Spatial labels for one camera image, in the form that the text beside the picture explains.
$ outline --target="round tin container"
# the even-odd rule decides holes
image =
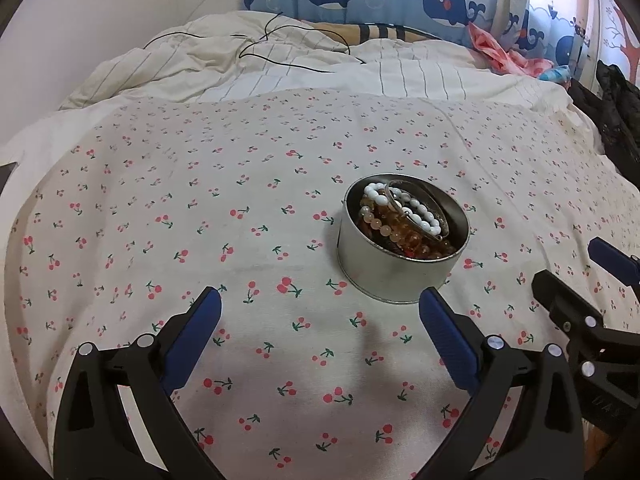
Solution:
[[[437,260],[417,260],[394,254],[369,240],[355,224],[360,199],[367,184],[406,180],[436,199],[449,223],[448,239],[458,250]],[[343,203],[338,261],[353,285],[368,296],[386,303],[417,303],[428,286],[440,287],[469,242],[469,222],[464,210],[440,188],[413,176],[383,173],[356,181],[348,189]]]

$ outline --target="pink cloth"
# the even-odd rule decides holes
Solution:
[[[474,48],[484,54],[489,65],[500,74],[538,77],[554,66],[548,59],[525,59],[515,50],[505,52],[491,34],[473,23],[468,24],[468,29]]]

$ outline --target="cherry print fabric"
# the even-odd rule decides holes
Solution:
[[[131,100],[34,190],[6,258],[15,367],[52,449],[74,353],[157,333],[202,289],[220,323],[172,399],[233,478],[409,479],[460,416],[417,306],[356,290],[335,256],[353,181],[429,180],[465,209],[468,248],[440,289],[512,346],[564,346],[531,295],[550,269],[638,330],[638,303],[588,261],[638,248],[638,198],[564,116],[303,89],[220,104]],[[500,448],[514,392],[478,463]]]

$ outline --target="black jacket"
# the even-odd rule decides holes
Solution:
[[[598,127],[607,157],[640,189],[640,91],[616,65],[599,61],[596,77],[602,99],[576,80],[571,81],[569,95]]]

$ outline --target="bolt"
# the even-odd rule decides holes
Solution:
[[[82,343],[80,348],[78,349],[78,353],[80,355],[89,355],[94,349],[94,346],[91,343]]]
[[[546,349],[553,357],[560,357],[562,355],[562,349],[558,345],[551,344]]]
[[[596,365],[591,361],[585,361],[580,366],[580,371],[585,377],[591,377],[594,373],[596,373]]]
[[[504,346],[504,340],[497,335],[491,335],[486,339],[486,343],[494,350],[499,350]]]
[[[143,334],[138,338],[136,344],[140,346],[140,348],[146,348],[148,346],[151,346],[154,343],[155,339],[156,338],[151,334]]]

